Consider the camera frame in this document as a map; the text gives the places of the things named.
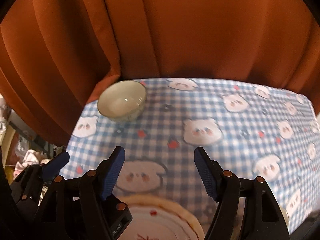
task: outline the gingham pattern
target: gingham pattern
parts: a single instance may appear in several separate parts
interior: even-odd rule
[[[319,132],[313,133],[309,124],[316,120],[311,102],[303,96],[304,104],[300,104],[296,94],[287,90],[269,88],[270,99],[265,99],[254,92],[251,84],[192,80],[198,85],[194,91],[170,88],[166,79],[139,80],[145,84],[148,95],[144,112],[134,122],[112,122],[99,114],[96,101],[87,104],[81,116],[98,116],[97,131],[87,138],[71,137],[67,147],[70,162],[60,174],[66,179],[81,176],[97,168],[120,145],[125,149],[126,160],[148,158],[167,167],[163,186],[152,194],[176,201],[191,211],[200,223],[210,223],[214,204],[194,165],[195,146],[183,140],[183,121],[212,117],[223,133],[223,140],[204,148],[223,169],[231,170],[238,177],[253,179],[256,177],[253,166],[259,158],[269,154],[279,156],[281,173],[276,180],[268,182],[279,205],[285,208],[292,194],[301,190],[301,205],[289,221],[292,233],[302,223],[306,210],[316,205],[320,194],[320,154],[313,161],[307,154],[311,142],[320,153]],[[226,110],[221,96],[233,93],[249,103],[245,111]],[[287,101],[296,107],[296,115],[287,112],[284,105]],[[280,137],[276,122],[284,120],[294,131],[291,139]],[[139,138],[138,130],[143,130],[147,136]],[[170,138],[177,140],[180,147],[169,149]],[[127,195],[117,188],[114,194]]]

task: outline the tablecloth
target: tablecloth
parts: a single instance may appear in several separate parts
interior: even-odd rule
[[[178,202],[209,224],[215,203],[193,160],[197,146],[238,177],[263,176],[289,215],[292,233],[320,195],[320,135],[303,95],[215,79],[144,79],[147,102],[134,122],[117,123],[85,106],[60,174],[79,177],[124,147],[116,196],[150,193]]]

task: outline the blue gripper pad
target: blue gripper pad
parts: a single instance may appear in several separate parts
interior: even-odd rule
[[[61,152],[42,168],[43,181],[51,180],[70,160],[68,152]]]
[[[123,166],[125,159],[125,152],[121,146],[117,146],[112,154],[110,155],[109,159],[107,160],[108,165],[106,170],[103,171],[102,181],[101,181],[101,193],[100,198],[104,201],[108,196],[111,195],[112,190],[117,182],[119,177],[119,173]]]
[[[194,160],[208,196],[216,201],[218,183],[214,177],[215,170],[212,161],[202,147],[195,149]]]

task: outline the plate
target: plate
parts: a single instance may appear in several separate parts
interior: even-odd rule
[[[204,232],[196,217],[178,203],[151,195],[122,197],[132,222],[119,240],[202,240]]]

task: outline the bowl rim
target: bowl rim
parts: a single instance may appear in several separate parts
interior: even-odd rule
[[[145,93],[144,93],[144,97],[143,97],[143,99],[142,99],[141,102],[144,103],[144,102],[146,101],[146,99],[147,99],[147,88],[146,88],[143,84],[141,84],[141,83],[140,83],[139,81],[137,81],[137,80],[121,80],[121,81],[118,81],[118,82],[112,84],[111,86],[107,87],[107,88],[101,93],[101,95],[99,96],[98,101],[97,101],[97,109],[98,109],[98,112],[99,112],[101,115],[103,115],[103,116],[105,116],[105,117],[107,117],[107,118],[109,118],[109,119],[120,119],[120,118],[123,118],[123,117],[125,117],[125,116],[128,116],[128,115],[134,113],[135,111],[137,111],[137,109],[140,108],[140,106],[139,106],[139,107],[134,108],[134,109],[132,109],[131,111],[127,112],[126,114],[119,115],[119,116],[116,116],[116,117],[107,116],[107,115],[105,115],[105,114],[103,114],[103,113],[100,112],[100,110],[99,110],[99,101],[100,101],[100,98],[101,98],[102,94],[103,94],[105,91],[107,91],[109,88],[115,86],[116,84],[124,83],[124,82],[137,82],[138,84],[140,84],[140,85],[144,88],[144,92],[145,92]]]

